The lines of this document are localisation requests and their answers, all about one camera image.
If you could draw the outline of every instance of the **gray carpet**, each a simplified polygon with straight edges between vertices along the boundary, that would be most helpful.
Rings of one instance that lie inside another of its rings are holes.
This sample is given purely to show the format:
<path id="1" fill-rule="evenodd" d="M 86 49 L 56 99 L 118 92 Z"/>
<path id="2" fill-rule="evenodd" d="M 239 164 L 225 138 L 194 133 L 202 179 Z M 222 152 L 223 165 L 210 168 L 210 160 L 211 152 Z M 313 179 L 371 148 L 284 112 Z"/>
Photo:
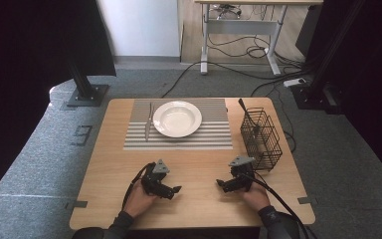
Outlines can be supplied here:
<path id="1" fill-rule="evenodd" d="M 223 70 L 201 76 L 195 69 L 185 73 L 166 98 L 249 97 L 265 82 Z M 108 102 L 160 98 L 182 72 L 120 69 L 117 77 L 89 77 L 92 84 L 109 85 L 99 108 L 67 110 L 65 102 L 76 86 L 73 81 L 56 86 L 42 120 L 0 182 L 0 238 L 71 238 L 73 203 Z M 272 88 L 260 89 L 255 97 Z M 312 201 L 316 221 L 310 228 L 316 236 L 382 238 L 382 164 L 356 129 L 345 116 L 298 110 L 282 85 L 269 97 L 283 128 L 293 127 L 293 157 Z M 89 138 L 76 134 L 81 125 L 91 127 Z"/>

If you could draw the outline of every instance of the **wooden table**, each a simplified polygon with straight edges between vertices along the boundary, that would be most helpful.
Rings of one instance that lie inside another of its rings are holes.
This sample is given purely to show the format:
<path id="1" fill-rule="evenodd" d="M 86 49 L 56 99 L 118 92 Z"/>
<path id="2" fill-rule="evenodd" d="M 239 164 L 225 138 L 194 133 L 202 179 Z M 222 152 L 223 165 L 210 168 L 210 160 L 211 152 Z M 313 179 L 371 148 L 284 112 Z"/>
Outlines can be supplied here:
<path id="1" fill-rule="evenodd" d="M 299 173 L 270 99 L 243 99 L 247 108 L 263 107 L 278 130 L 283 155 L 264 179 L 295 211 L 304 224 L 315 220 L 310 204 L 299 204 L 306 197 Z M 136 220 L 133 228 L 206 228 L 262 225 L 259 216 L 235 193 L 224 193 L 216 179 L 232 179 L 228 165 L 237 155 L 247 155 L 240 133 L 244 112 L 238 99 L 225 99 L 233 149 L 219 150 L 123 150 L 133 99 L 112 100 L 104 116 L 95 149 L 78 197 L 87 207 L 74 209 L 70 225 L 107 228 L 120 210 L 125 191 L 146 163 L 162 158 L 170 169 L 163 183 L 182 189 L 172 200 L 159 199 Z M 286 211 L 270 195 L 272 205 Z"/>
<path id="2" fill-rule="evenodd" d="M 270 46 L 265 48 L 266 57 L 275 75 L 280 75 L 278 63 L 275 58 L 275 47 L 278 42 L 288 5 L 320 5 L 323 0 L 194 0 L 204 5 L 203 14 L 203 48 L 201 53 L 201 74 L 206 75 L 208 61 L 207 39 L 213 34 L 239 34 L 239 35 L 269 35 Z M 211 4 L 231 5 L 282 5 L 281 15 L 277 21 L 266 20 L 216 20 L 209 19 Z"/>

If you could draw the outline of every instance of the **black curtain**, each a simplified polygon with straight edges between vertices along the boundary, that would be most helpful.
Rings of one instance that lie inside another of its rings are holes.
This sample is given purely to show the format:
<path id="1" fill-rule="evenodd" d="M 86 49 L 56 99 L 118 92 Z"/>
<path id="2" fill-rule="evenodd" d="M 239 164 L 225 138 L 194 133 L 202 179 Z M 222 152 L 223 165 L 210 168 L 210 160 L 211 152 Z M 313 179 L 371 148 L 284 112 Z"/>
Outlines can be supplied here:
<path id="1" fill-rule="evenodd" d="M 317 59 L 321 72 L 314 77 L 313 96 L 327 83 L 337 86 L 342 112 L 382 161 L 382 1 L 325 0 L 311 44 L 308 60 L 318 53 L 329 60 Z"/>
<path id="2" fill-rule="evenodd" d="M 72 79 L 70 54 L 86 76 L 115 76 L 95 0 L 0 1 L 0 179 L 49 103 Z"/>

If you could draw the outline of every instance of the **table leg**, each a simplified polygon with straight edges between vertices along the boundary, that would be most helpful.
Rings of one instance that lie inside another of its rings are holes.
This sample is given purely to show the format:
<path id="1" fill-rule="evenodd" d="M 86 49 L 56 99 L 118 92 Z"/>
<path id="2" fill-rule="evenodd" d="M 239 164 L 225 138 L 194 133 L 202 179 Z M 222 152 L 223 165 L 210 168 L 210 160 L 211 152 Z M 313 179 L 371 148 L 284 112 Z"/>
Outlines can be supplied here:
<path id="1" fill-rule="evenodd" d="M 275 32 L 272 34 L 272 39 L 270 42 L 270 46 L 265 48 L 266 56 L 271 65 L 272 71 L 275 75 L 280 75 L 281 70 L 279 70 L 278 63 L 275 58 L 275 47 L 278 43 L 279 33 L 281 32 L 282 25 L 284 24 L 285 14 L 287 13 L 287 5 L 282 6 L 281 16 L 278 19 L 278 23 L 275 28 Z"/>
<path id="2" fill-rule="evenodd" d="M 209 10 L 210 10 L 210 4 L 204 4 L 205 7 L 205 14 L 203 14 L 203 49 L 201 52 L 201 75 L 207 74 L 207 38 L 208 38 L 208 30 L 207 25 L 209 24 Z"/>

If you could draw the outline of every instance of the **hand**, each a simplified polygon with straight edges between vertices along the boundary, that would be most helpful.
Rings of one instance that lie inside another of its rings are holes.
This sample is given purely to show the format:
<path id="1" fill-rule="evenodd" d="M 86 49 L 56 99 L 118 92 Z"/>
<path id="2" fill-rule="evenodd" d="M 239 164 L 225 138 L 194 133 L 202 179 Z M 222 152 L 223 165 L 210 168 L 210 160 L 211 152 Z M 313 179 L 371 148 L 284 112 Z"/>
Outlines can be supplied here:
<path id="1" fill-rule="evenodd" d="M 131 193 L 126 200 L 123 211 L 131 217 L 136 218 L 151 207 L 157 199 L 156 195 L 147 195 L 141 184 L 141 179 L 138 179 L 132 186 Z"/>
<path id="2" fill-rule="evenodd" d="M 251 184 L 249 191 L 245 191 L 244 188 L 235 192 L 238 193 L 244 199 L 244 201 L 256 212 L 271 205 L 266 190 L 256 182 Z"/>

